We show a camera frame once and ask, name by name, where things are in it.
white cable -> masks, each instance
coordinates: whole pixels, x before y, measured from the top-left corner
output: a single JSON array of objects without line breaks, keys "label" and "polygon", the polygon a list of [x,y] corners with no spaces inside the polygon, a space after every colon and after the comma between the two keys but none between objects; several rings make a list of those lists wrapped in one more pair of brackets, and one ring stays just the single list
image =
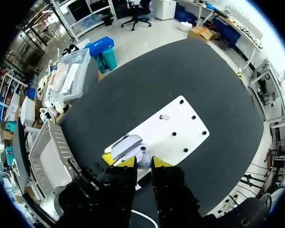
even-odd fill
[{"label": "white cable", "polygon": [[140,215],[140,216],[142,216],[142,217],[144,217],[145,219],[148,219],[151,223],[154,224],[155,228],[158,228],[157,223],[156,223],[152,218],[150,218],[149,216],[147,216],[147,215],[145,215],[145,214],[142,214],[141,212],[138,212],[138,211],[136,211],[136,210],[132,210],[132,212],[135,213],[135,214],[138,214],[138,215]]}]

white bucket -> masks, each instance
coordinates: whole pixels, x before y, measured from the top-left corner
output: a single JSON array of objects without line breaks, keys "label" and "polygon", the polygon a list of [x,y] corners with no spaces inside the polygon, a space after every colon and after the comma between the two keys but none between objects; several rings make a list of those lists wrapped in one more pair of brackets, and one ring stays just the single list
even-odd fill
[{"label": "white bucket", "polygon": [[180,30],[184,32],[188,32],[189,29],[192,28],[192,24],[188,22],[181,22],[180,23]]}]

white cabinet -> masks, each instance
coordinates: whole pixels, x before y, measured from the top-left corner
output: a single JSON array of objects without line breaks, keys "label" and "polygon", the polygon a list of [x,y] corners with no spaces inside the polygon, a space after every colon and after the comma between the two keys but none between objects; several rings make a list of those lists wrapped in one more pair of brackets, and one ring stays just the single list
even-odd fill
[{"label": "white cabinet", "polygon": [[175,14],[176,1],[156,0],[155,17],[160,20],[173,19]]}]

storage rack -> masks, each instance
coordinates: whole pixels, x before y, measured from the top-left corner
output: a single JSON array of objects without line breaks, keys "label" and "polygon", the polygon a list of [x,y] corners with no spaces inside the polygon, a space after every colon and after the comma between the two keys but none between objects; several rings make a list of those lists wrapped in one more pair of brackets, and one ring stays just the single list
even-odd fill
[{"label": "storage rack", "polygon": [[96,28],[97,26],[102,25],[104,23],[103,21],[100,21],[99,23],[96,23],[96,24],[94,24],[94,25],[84,29],[83,31],[80,31],[79,33],[76,33],[76,31],[74,31],[74,27],[76,25],[78,25],[80,22],[82,22],[84,19],[86,19],[86,18],[88,18],[88,17],[90,17],[90,16],[92,16],[94,14],[97,14],[97,13],[99,13],[99,12],[105,10],[105,9],[110,9],[111,13],[113,14],[114,21],[117,20],[112,0],[108,0],[108,4],[109,4],[108,6],[105,6],[105,7],[101,8],[101,9],[98,9],[98,10],[95,10],[95,11],[92,11],[92,9],[90,7],[89,0],[85,0],[86,4],[87,4],[87,6],[88,6],[88,8],[90,10],[90,14],[85,16],[85,17],[83,17],[83,18],[81,18],[78,21],[75,21],[72,24],[69,24],[68,21],[66,20],[66,17],[65,17],[66,15],[62,13],[60,7],[65,5],[65,4],[67,4],[67,3],[70,3],[70,2],[73,3],[75,1],[76,0],[65,0],[64,2],[60,3],[57,0],[51,0],[55,10],[57,11],[58,15],[60,16],[61,21],[63,22],[64,26],[67,28],[67,30],[70,32],[70,34],[74,37],[74,39],[76,41],[79,41],[79,37],[82,36],[83,34],[85,34],[86,32],[88,32],[88,31],[90,31],[90,30],[92,30],[92,29]]}]

white plastic tray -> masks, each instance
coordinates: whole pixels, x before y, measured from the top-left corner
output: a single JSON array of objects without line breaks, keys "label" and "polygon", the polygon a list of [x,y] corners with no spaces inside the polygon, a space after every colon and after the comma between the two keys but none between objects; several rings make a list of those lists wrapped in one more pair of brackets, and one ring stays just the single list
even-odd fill
[{"label": "white plastic tray", "polygon": [[74,179],[76,173],[69,164],[69,159],[78,167],[61,127],[47,120],[29,153],[32,171],[45,195],[58,186],[66,186]]}]

